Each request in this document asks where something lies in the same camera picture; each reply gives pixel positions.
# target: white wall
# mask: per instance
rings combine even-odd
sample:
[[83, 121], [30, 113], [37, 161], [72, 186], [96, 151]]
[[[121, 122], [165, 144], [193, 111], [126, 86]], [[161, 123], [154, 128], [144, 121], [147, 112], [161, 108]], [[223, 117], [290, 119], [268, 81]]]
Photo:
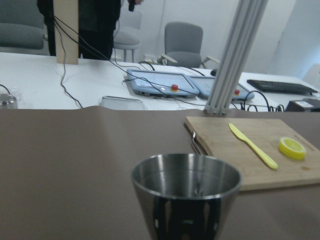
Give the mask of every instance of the white wall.
[[297, 0], [267, 73], [302, 79], [315, 63], [320, 63], [320, 1]]
[[[136, 5], [143, 11], [137, 61], [145, 56], [157, 59], [164, 53], [164, 29], [171, 21], [184, 21], [203, 28], [202, 58], [221, 58], [238, 0], [145, 0]], [[252, 50], [244, 67], [246, 72], [266, 73], [277, 49], [296, 0], [269, 0]], [[123, 8], [128, 9], [125, 1]], [[218, 67], [209, 62], [209, 68]]]
[[268, 1], [244, 72], [265, 74], [268, 71], [296, 1]]
[[171, 21], [184, 21], [203, 28], [201, 55], [220, 58], [232, 24], [237, 0], [145, 0], [136, 9], [143, 11], [137, 61], [144, 56], [158, 58], [164, 53], [165, 25]]

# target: cable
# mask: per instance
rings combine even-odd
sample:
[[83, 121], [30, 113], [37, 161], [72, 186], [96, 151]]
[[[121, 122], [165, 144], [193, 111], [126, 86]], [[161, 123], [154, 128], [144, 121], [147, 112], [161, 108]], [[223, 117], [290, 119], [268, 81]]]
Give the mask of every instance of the cable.
[[264, 98], [264, 100], [265, 100], [265, 102], [266, 102], [266, 107], [267, 107], [267, 109], [268, 109], [268, 112], [271, 111], [270, 106], [269, 106], [269, 102], [268, 102], [266, 96], [263, 95], [261, 92], [256, 91], [256, 90], [253, 90], [253, 91], [248, 92], [248, 94], [245, 96], [244, 101], [243, 101], [243, 106], [241, 106], [241, 109], [242, 109], [242, 110], [245, 110], [245, 108], [246, 108], [246, 100], [248, 99], [248, 96], [249, 96], [249, 94], [251, 94], [251, 93], [258, 93], [258, 94], [262, 95], [262, 97]]
[[249, 111], [250, 107], [254, 107], [255, 111], [258, 112], [258, 108], [256, 105], [249, 105], [246, 110]]
[[[175, 102], [176, 102], [176, 104], [179, 105], [179, 107], [177, 108], [177, 110], [179, 110], [179, 108], [180, 108], [181, 110], [183, 110], [183, 109], [187, 110], [186, 107], [183, 107], [183, 106], [181, 106], [181, 105], [179, 104], [179, 100], [175, 99]], [[201, 107], [205, 106], [205, 105], [202, 105], [202, 104], [192, 104], [192, 105], [194, 105], [194, 106], [196, 106], [196, 107], [197, 107], [197, 106], [201, 106]]]
[[277, 107], [276, 107], [277, 111], [278, 112], [284, 112], [285, 111], [285, 107], [282, 105], [282, 104], [279, 104]]
[[138, 67], [138, 66], [133, 66], [133, 65], [131, 65], [131, 66], [124, 66], [124, 65], [120, 65], [120, 64], [117, 62], [117, 53], [116, 53], [116, 49], [115, 49], [115, 45], [114, 45], [114, 44], [112, 44], [112, 48], [113, 48], [113, 50], [114, 50], [114, 61], [115, 61], [115, 63], [116, 63], [118, 66], [123, 67], [123, 68], [137, 68], [137, 69], [141, 70], [140, 67]]
[[140, 62], [139, 62], [140, 66], [143, 67], [145, 70], [147, 71], [150, 71], [150, 68], [146, 68], [144, 65], [142, 65]]
[[142, 66], [142, 64], [148, 64], [149, 66], [150, 66], [150, 68], [153, 70], [153, 71], [155, 71], [155, 68], [154, 68], [154, 66], [152, 66], [149, 62], [147, 62], [147, 61], [140, 61], [140, 62], [138, 62], [138, 64], [140, 64], [141, 66]]
[[186, 68], [186, 69], [190, 69], [190, 70], [193, 70], [195, 72], [197, 72], [198, 74], [200, 74], [201, 76], [205, 76], [202, 72], [198, 71], [198, 70], [195, 70], [191, 67], [187, 67], [187, 66], [180, 66], [180, 68]]
[[62, 34], [61, 32], [59, 31], [59, 29], [57, 28], [56, 25], [54, 25], [58, 31], [58, 33], [60, 34], [60, 41], [61, 41], [61, 46], [62, 46], [62, 49], [63, 49], [63, 53], [64, 53], [64, 56], [63, 56], [63, 75], [62, 75], [62, 78], [60, 80], [60, 85], [63, 87], [63, 90], [64, 92], [70, 97], [72, 98], [76, 103], [79, 104], [79, 106], [83, 109], [83, 106], [81, 105], [81, 103], [79, 102], [78, 99], [74, 98], [66, 89], [66, 87], [63, 85], [63, 81], [65, 79], [65, 76], [66, 76], [66, 56], [67, 56], [67, 53], [66, 53], [66, 50], [65, 50], [65, 47], [64, 47], [64, 44], [63, 44], [63, 40], [62, 40]]
[[236, 109], [238, 109], [237, 106], [236, 106], [233, 102], [231, 102], [231, 104], [232, 104]]
[[1, 87], [5, 88], [5, 90], [8, 92], [9, 95], [11, 95], [10, 91], [8, 88], [6, 88], [4, 85], [0, 84]]
[[[96, 50], [94, 47], [90, 46], [90, 45], [80, 36], [79, 33], [77, 33], [74, 29], [72, 29], [72, 28], [71, 28], [70, 26], [68, 26], [66, 23], [64, 23], [61, 19], [59, 19], [59, 18], [56, 17], [55, 15], [54, 15], [54, 18], [58, 19], [58, 20], [59, 20], [61, 23], [63, 23], [67, 28], [69, 28], [69, 29], [72, 30], [74, 33], [76, 33], [76, 34], [79, 36], [79, 38], [80, 38], [90, 49], [92, 49], [92, 50], [94, 50], [96, 53], [100, 54], [100, 55], [95, 54], [94, 52], [92, 52], [91, 50], [89, 50], [87, 47], [83, 46], [80, 42], [74, 40], [74, 39], [59, 25], [59, 23], [57, 22], [57, 20], [54, 20], [55, 23], [60, 27], [60, 29], [61, 29], [73, 42], [75, 42], [75, 43], [78, 44], [79, 46], [83, 47], [84, 49], [86, 49], [88, 52], [90, 52], [91, 54], [95, 55], [96, 57], [98, 57], [98, 58], [100, 58], [100, 59], [102, 59], [102, 60], [109, 61], [109, 62], [110, 62], [111, 64], [113, 64], [114, 66], [116, 66], [117, 68], [119, 68], [119, 69], [122, 70], [123, 72], [127, 73], [128, 75], [130, 75], [130, 76], [132, 76], [132, 77], [134, 77], [134, 78], [136, 78], [136, 79], [141, 79], [141, 80], [143, 80], [143, 81], [148, 82], [154, 89], [156, 89], [157, 91], [159, 91], [160, 93], [162, 93], [162, 94], [163, 94], [164, 96], [166, 96], [167, 98], [172, 98], [172, 99], [178, 100], [178, 101], [180, 101], [180, 102], [183, 102], [183, 103], [186, 103], [186, 104], [195, 105], [195, 106], [205, 106], [204, 104], [190, 103], [190, 102], [183, 101], [183, 100], [180, 100], [180, 99], [178, 99], [178, 98], [175, 98], [175, 97], [173, 97], [173, 96], [171, 96], [171, 95], [165, 94], [163, 91], [161, 91], [160, 89], [156, 88], [153, 84], [156, 84], [156, 85], [159, 85], [159, 86], [168, 87], [168, 88], [169, 88], [170, 86], [166, 86], [166, 85], [161, 85], [161, 84], [158, 84], [158, 83], [150, 82], [150, 81], [149, 81], [148, 79], [146, 79], [146, 78], [138, 77], [138, 76], [135, 76], [135, 75], [127, 72], [126, 70], [122, 69], [122, 68], [119, 67], [117, 64], [115, 64], [114, 62], [112, 62], [112, 61], [111, 61], [109, 58], [107, 58], [103, 53], [101, 53], [100, 51]], [[190, 92], [190, 91], [187, 91], [187, 90], [183, 90], [183, 89], [179, 89], [179, 90], [181, 90], [181, 91], [183, 91], [183, 92], [191, 93], [191, 94], [194, 95], [193, 92]]]

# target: stainless steel cup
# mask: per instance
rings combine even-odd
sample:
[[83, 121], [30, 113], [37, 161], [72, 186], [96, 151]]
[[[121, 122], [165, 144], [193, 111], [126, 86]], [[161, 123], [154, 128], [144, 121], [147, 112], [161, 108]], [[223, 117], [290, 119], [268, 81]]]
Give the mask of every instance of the stainless steel cup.
[[241, 186], [239, 171], [198, 154], [164, 154], [131, 174], [153, 240], [213, 240]]
[[17, 99], [10, 94], [0, 94], [0, 109], [17, 109]]

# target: handle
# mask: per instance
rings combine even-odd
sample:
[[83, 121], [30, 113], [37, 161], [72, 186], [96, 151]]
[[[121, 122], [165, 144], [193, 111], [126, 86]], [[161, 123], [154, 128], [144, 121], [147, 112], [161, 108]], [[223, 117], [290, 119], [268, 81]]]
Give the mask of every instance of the handle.
[[193, 134], [192, 134], [192, 144], [191, 144], [191, 146], [192, 146], [193, 150], [194, 150], [197, 154], [199, 154], [199, 155], [205, 155], [205, 154], [202, 152], [202, 150], [200, 149], [200, 147], [197, 145], [195, 139], [196, 139], [196, 132], [194, 131]]
[[135, 9], [136, 0], [130, 0], [129, 2], [129, 11], [133, 12]]
[[264, 151], [262, 151], [257, 145], [255, 145], [252, 141], [246, 141], [250, 147], [259, 155], [259, 157], [272, 169], [278, 169], [278, 164], [269, 157]]

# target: white table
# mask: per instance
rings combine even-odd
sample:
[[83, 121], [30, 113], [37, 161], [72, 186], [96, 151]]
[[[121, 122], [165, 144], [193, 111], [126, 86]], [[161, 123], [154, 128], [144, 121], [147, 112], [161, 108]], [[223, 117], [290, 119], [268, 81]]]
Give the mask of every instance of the white table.
[[[66, 75], [63, 84], [67, 91], [80, 101], [83, 107], [100, 105], [103, 96], [114, 96], [141, 100], [146, 110], [204, 109], [207, 101], [198, 97], [180, 98], [190, 103], [187, 104], [172, 98], [154, 98], [134, 94], [123, 82], [127, 78], [127, 74], [121, 68], [125, 70], [135, 67], [150, 69], [150, 67], [147, 64], [144, 64], [143, 67], [138, 63], [120, 62], [119, 64], [126, 67], [119, 68], [108, 61], [79, 59], [78, 65], [65, 65]], [[64, 66], [57, 63], [55, 57], [0, 52], [0, 65], [0, 84], [5, 85], [18, 98], [19, 109], [79, 108], [60, 86]], [[199, 73], [183, 67], [154, 65], [154, 68], [157, 71], [199, 75]], [[206, 76], [210, 75], [209, 69], [199, 70]], [[302, 82], [295, 77], [243, 72], [239, 83], [250, 91], [255, 90], [255, 88], [247, 84], [247, 79]], [[301, 100], [308, 97], [306, 95], [281, 93], [264, 93], [264, 95], [267, 97], [269, 104], [274, 107], [279, 104], [286, 107], [290, 100]], [[256, 94], [254, 99], [247, 101], [247, 104], [265, 106], [266, 102]], [[267, 111], [267, 108], [260, 107], [259, 111]]]

